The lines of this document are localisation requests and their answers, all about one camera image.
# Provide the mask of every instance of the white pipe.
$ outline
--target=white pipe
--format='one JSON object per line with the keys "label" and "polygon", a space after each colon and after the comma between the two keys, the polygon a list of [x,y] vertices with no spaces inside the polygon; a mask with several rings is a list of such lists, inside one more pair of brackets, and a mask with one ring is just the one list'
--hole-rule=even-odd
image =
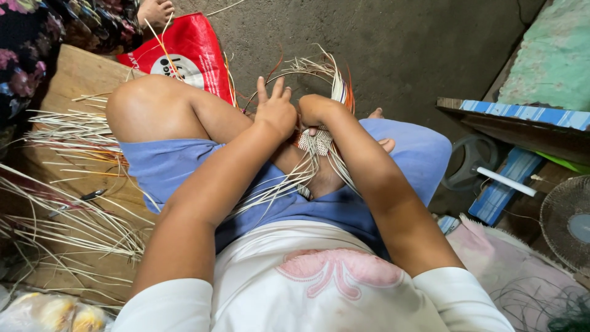
{"label": "white pipe", "polygon": [[533,188],[527,187],[522,183],[518,183],[515,180],[504,177],[504,176],[502,176],[496,172],[492,172],[486,168],[478,167],[477,172],[485,175],[486,177],[489,177],[489,178],[492,178],[496,181],[499,181],[499,182],[509,186],[510,188],[514,188],[514,189],[520,191],[521,193],[527,194],[531,197],[534,197],[535,194],[537,193],[537,191]]}

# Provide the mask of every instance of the person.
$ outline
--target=person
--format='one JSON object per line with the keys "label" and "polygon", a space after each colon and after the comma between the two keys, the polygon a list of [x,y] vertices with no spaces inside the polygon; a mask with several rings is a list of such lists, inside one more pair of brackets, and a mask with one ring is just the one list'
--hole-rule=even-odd
{"label": "person", "polygon": [[0,0],[0,160],[61,43],[128,53],[143,43],[146,20],[163,27],[173,12],[170,0]]}
{"label": "person", "polygon": [[426,208],[449,141],[380,109],[358,121],[334,100],[299,100],[362,197],[321,157],[313,199],[294,191],[226,218],[301,160],[283,85],[268,97],[258,79],[254,121],[161,75],[113,92],[107,121],[161,210],[113,331],[513,331]]}

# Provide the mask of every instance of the white shirt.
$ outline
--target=white shirt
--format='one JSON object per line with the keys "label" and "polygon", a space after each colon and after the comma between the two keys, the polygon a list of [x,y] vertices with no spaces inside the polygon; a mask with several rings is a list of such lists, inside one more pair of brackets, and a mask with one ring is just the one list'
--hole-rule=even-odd
{"label": "white shirt", "polygon": [[410,278],[350,233],[289,220],[221,252],[214,285],[166,281],[132,298],[113,332],[514,331],[471,273]]}

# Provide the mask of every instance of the floral dress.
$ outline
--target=floral dress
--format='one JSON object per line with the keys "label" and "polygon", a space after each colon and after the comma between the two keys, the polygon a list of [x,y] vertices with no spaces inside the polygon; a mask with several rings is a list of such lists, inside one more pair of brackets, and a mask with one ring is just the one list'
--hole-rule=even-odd
{"label": "floral dress", "polygon": [[59,45],[131,52],[143,41],[138,10],[139,0],[0,0],[0,149],[12,136],[11,119],[55,67]]}

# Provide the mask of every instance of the blue shorts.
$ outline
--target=blue shorts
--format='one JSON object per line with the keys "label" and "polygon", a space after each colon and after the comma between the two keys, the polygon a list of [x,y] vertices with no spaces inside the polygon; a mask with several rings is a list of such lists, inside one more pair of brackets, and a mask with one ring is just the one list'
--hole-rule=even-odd
{"label": "blue shorts", "polygon": [[[411,123],[387,119],[362,119],[360,124],[376,140],[392,138],[395,149],[389,154],[398,164],[424,205],[428,205],[447,169],[451,143],[441,134]],[[223,146],[207,139],[171,139],[142,143],[120,143],[129,162],[129,174],[159,205],[214,151]],[[283,177],[267,162],[252,182],[256,190],[276,185]],[[144,197],[148,209],[158,210]],[[297,193],[260,204],[227,220],[217,228],[217,253],[233,240],[259,227],[280,220],[310,220],[335,225],[358,237],[382,258],[388,258],[375,221],[365,202],[348,186],[307,201]]]}

